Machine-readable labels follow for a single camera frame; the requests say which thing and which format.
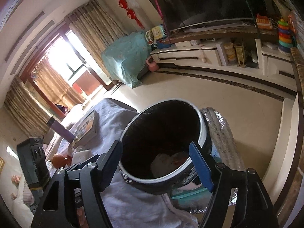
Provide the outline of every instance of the metal screw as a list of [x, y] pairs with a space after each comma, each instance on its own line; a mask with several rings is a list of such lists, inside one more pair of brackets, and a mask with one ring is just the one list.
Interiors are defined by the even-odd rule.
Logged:
[[90, 169], [93, 169], [93, 168], [96, 167], [96, 164], [95, 164], [94, 162], [88, 163], [88, 167], [89, 167]]
[[226, 167], [225, 164], [223, 163], [217, 163], [216, 166], [219, 168], [219, 169], [224, 169]]
[[250, 174], [255, 174], [256, 173], [255, 169], [253, 169], [253, 168], [248, 168], [247, 170]]
[[64, 168], [59, 168], [56, 172], [57, 174], [62, 174], [64, 173]]

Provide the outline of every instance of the teal cloth cover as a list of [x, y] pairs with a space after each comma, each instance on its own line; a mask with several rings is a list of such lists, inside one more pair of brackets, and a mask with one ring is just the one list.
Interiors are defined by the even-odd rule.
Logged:
[[144, 68], [150, 52], [145, 34], [134, 32], [117, 39], [101, 53], [101, 57], [113, 80], [135, 88], [142, 84], [137, 75]]

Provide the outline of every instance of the television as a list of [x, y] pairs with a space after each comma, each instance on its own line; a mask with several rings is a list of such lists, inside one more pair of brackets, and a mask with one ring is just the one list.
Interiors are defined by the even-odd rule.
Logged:
[[[149, 1], [157, 9], [155, 0]], [[257, 13], [267, 15], [264, 0], [157, 0], [157, 2], [168, 31], [190, 26], [224, 25], [243, 20], [254, 23]]]

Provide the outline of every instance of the book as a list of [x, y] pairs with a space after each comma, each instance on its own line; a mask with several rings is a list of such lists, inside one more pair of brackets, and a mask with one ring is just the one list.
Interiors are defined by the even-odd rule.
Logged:
[[98, 113], [93, 110], [77, 127], [72, 147], [85, 146], [97, 134]]

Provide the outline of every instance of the white pot rim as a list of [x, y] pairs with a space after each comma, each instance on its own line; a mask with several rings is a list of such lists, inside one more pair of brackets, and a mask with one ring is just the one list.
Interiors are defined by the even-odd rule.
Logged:
[[[122, 138], [124, 137], [127, 129], [129, 128], [129, 126], [133, 123], [133, 121], [135, 119], [137, 119], [138, 116], [140, 116], [143, 112], [145, 112], [146, 110], [150, 109], [152, 106], [155, 106], [159, 103], [163, 103], [163, 102], [167, 102], [167, 101], [173, 101], [173, 100], [178, 100], [178, 101], [183, 101], [187, 104], [189, 104], [190, 106], [192, 106], [192, 108], [195, 109], [198, 117], [199, 117], [199, 122], [200, 122], [200, 132], [199, 132], [199, 139], [198, 139], [198, 143], [199, 145], [202, 147], [205, 140], [206, 140], [206, 137], [207, 137], [207, 129], [206, 129], [206, 125], [204, 123], [204, 120], [203, 120], [203, 115], [202, 113], [200, 112], [200, 110], [194, 105], [192, 104], [191, 102], [185, 100], [185, 99], [179, 99], [179, 98], [171, 98], [171, 99], [165, 99], [165, 100], [162, 100], [162, 101], [159, 101], [151, 106], [149, 106], [148, 108], [144, 109], [143, 111], [141, 111], [139, 114], [137, 114], [133, 119], [132, 121], [128, 124], [128, 126], [125, 128], [123, 134], [121, 135], [120, 137], [120, 141], [122, 141]], [[181, 173], [182, 171], [184, 171], [190, 164], [191, 164], [192, 160], [191, 158], [189, 157], [179, 168], [177, 168], [175, 171], [169, 173], [168, 175], [165, 175], [163, 177], [159, 177], [159, 178], [154, 178], [154, 179], [141, 179], [141, 178], [138, 178], [138, 177], [135, 177], [133, 175], [131, 175], [129, 172], [126, 171], [126, 169], [123, 167], [121, 161], [119, 161], [119, 168], [121, 169], [121, 171], [127, 175], [127, 177], [129, 177], [130, 179], [132, 179], [133, 181], [135, 182], [138, 182], [138, 183], [143, 183], [143, 184], [154, 184], [154, 183], [160, 183], [160, 182], [164, 182], [164, 181], [167, 181], [173, 177], [175, 177], [176, 175], [178, 175], [179, 173]]]

